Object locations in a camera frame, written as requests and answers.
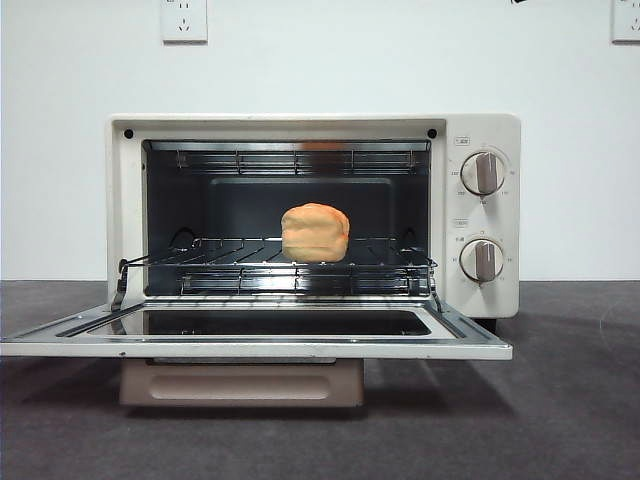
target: bread loaf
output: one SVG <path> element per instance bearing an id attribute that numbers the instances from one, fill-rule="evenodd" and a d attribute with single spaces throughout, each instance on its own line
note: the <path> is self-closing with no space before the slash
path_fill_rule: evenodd
<path id="1" fill-rule="evenodd" d="M 349 219 L 329 205 L 307 203 L 282 216 L 282 253 L 293 261 L 338 262 L 348 243 Z"/>

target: knob label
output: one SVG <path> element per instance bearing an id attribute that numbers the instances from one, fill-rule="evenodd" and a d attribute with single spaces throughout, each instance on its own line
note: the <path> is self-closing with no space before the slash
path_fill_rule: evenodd
<path id="1" fill-rule="evenodd" d="M 468 218 L 454 218 L 453 219 L 453 227 L 454 228 L 467 228 L 469 226 Z"/>
<path id="2" fill-rule="evenodd" d="M 458 147 L 467 147 L 471 145 L 471 138 L 469 137 L 455 137 L 454 141 Z"/>

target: control panel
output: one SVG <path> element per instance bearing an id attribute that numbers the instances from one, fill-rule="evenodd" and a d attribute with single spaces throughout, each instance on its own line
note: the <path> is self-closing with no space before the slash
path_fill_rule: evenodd
<path id="1" fill-rule="evenodd" d="M 447 124 L 445 299 L 472 318 L 518 310 L 520 122 L 469 115 Z"/>

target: dark gray table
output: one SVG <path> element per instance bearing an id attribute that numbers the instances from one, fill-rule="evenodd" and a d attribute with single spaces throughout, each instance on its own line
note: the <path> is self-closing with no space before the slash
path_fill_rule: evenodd
<path id="1" fill-rule="evenodd" d="M 5 282 L 3 333 L 104 284 Z M 2 360 L 2 479 L 638 479 L 640 283 L 523 283 L 511 362 L 367 361 L 356 411 L 131 409 L 118 360 Z"/>

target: oven door hinge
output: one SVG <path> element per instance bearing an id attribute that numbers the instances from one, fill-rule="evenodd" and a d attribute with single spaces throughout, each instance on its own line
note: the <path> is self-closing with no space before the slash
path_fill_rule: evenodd
<path id="1" fill-rule="evenodd" d="M 440 301 L 440 297 L 438 296 L 438 292 L 436 291 L 435 272 L 436 272 L 437 266 L 438 264 L 433 260 L 431 260 L 431 264 L 429 266 L 430 268 L 429 268 L 428 285 L 429 285 L 429 293 L 431 294 L 431 298 L 433 298 L 433 301 L 435 302 L 436 307 L 438 308 L 438 312 L 442 313 L 442 302 Z"/>
<path id="2" fill-rule="evenodd" d="M 124 296 L 127 293 L 127 276 L 129 274 L 129 262 L 126 259 L 120 260 L 120 264 L 118 265 L 118 272 L 120 272 L 120 278 L 118 279 L 118 284 L 116 285 L 116 294 L 113 297 L 113 302 L 111 302 L 111 311 L 117 312 L 122 308 L 122 301 L 124 300 Z"/>

